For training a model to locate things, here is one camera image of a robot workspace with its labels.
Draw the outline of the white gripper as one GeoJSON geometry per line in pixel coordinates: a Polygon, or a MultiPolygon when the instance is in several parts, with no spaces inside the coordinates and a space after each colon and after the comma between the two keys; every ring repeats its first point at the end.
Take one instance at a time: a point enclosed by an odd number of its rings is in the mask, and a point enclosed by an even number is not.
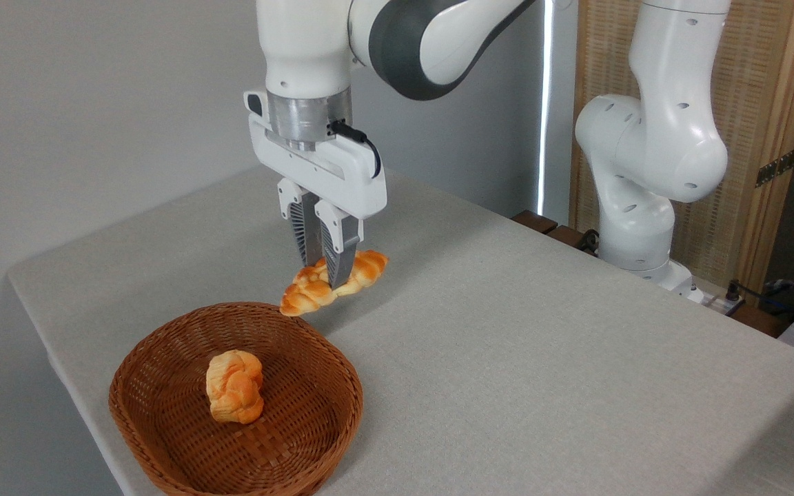
{"type": "Polygon", "coordinates": [[[346,285],[363,239],[360,219],[387,206],[387,179],[384,172],[375,174],[375,154],[341,136],[318,143],[313,151],[290,148],[255,113],[249,115],[249,127],[256,157],[283,176],[278,201],[303,266],[315,266],[324,255],[330,287],[346,285]]]}

